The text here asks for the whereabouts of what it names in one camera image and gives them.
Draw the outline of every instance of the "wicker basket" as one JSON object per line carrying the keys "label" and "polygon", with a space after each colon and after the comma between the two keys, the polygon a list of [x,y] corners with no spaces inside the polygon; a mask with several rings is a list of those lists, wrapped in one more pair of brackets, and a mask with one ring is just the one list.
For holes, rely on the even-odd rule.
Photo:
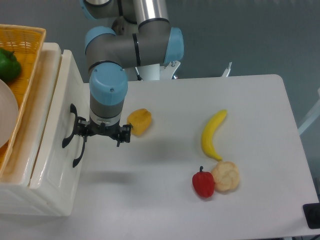
{"label": "wicker basket", "polygon": [[22,68],[20,76],[7,83],[18,103],[19,113],[9,141],[0,148],[0,176],[12,153],[45,38],[43,28],[0,24],[0,48],[14,51]]}

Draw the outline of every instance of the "metal rod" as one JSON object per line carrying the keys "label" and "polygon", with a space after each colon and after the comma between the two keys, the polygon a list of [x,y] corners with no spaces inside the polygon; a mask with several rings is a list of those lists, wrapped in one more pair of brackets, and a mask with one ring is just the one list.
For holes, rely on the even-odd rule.
{"label": "metal rod", "polygon": [[134,0],[134,10],[138,25],[150,19],[167,19],[166,0]]}

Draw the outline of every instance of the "black object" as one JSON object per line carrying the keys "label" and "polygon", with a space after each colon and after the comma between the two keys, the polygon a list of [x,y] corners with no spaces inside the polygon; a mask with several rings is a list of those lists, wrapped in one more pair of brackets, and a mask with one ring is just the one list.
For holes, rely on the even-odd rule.
{"label": "black object", "polygon": [[320,229],[320,203],[303,205],[306,222],[310,229]]}
{"label": "black object", "polygon": [[108,133],[109,132],[110,133],[106,135],[107,127],[104,122],[100,124],[99,132],[93,130],[92,124],[89,121],[86,121],[84,117],[78,116],[77,108],[73,103],[71,103],[70,105],[70,113],[73,113],[75,115],[73,130],[70,136],[62,140],[62,148],[65,148],[66,146],[69,145],[74,135],[83,137],[81,154],[78,158],[73,160],[73,163],[72,163],[73,168],[75,168],[80,163],[80,160],[82,159],[85,152],[87,138],[90,136],[94,136],[94,135],[109,136],[111,139],[117,141],[117,144],[116,144],[117,147],[120,146],[120,143],[124,143],[124,142],[130,143],[131,127],[132,127],[130,124],[123,125],[122,127],[118,125],[112,132],[108,131]]}

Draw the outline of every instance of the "blue joint cap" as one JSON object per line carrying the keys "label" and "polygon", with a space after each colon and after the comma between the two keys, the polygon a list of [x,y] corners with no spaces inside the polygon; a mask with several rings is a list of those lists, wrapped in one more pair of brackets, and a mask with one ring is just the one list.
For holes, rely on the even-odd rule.
{"label": "blue joint cap", "polygon": [[97,20],[97,19],[95,19],[95,18],[90,14],[90,12],[88,11],[88,9],[86,8],[86,5],[85,5],[85,3],[84,3],[84,0],[79,0],[79,2],[80,2],[80,6],[81,6],[81,8],[82,8],[82,11],[83,11],[85,17],[86,17],[87,19],[89,19],[89,20]]}
{"label": "blue joint cap", "polygon": [[185,52],[184,37],[178,27],[172,27],[166,48],[164,63],[168,64],[173,61],[182,59]]}
{"label": "blue joint cap", "polygon": [[89,81],[91,95],[101,104],[113,106],[123,101],[128,91],[125,70],[113,62],[96,66]]}
{"label": "blue joint cap", "polygon": [[85,35],[84,39],[84,49],[87,49],[87,46],[89,43],[96,37],[102,35],[102,34],[112,34],[116,36],[115,31],[113,31],[110,27],[105,26],[96,26],[94,28],[91,28]]}

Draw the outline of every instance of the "yellow banana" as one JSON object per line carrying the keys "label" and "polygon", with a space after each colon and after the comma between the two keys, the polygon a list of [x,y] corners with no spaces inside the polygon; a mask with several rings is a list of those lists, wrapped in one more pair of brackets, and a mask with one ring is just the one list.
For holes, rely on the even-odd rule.
{"label": "yellow banana", "polygon": [[213,158],[217,161],[221,161],[222,157],[216,152],[212,138],[216,129],[223,122],[226,116],[227,110],[223,109],[218,111],[206,124],[201,135],[202,150],[209,158]]}

